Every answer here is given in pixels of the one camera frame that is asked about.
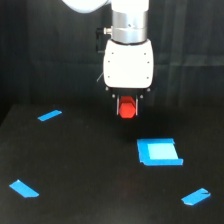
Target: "table surface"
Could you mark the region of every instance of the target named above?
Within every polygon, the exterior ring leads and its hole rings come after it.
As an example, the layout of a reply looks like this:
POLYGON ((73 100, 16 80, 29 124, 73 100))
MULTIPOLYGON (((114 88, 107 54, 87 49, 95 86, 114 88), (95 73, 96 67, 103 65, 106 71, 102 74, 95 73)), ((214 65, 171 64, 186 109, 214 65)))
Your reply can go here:
POLYGON ((0 128, 1 224, 222 223, 224 108, 148 108, 134 120, 113 112, 13 106, 0 128), (37 119, 55 109, 62 114, 37 119), (184 165, 140 163, 142 138, 173 138, 184 165), (18 179, 39 196, 13 191, 18 179), (200 188, 211 197, 183 204, 200 188))

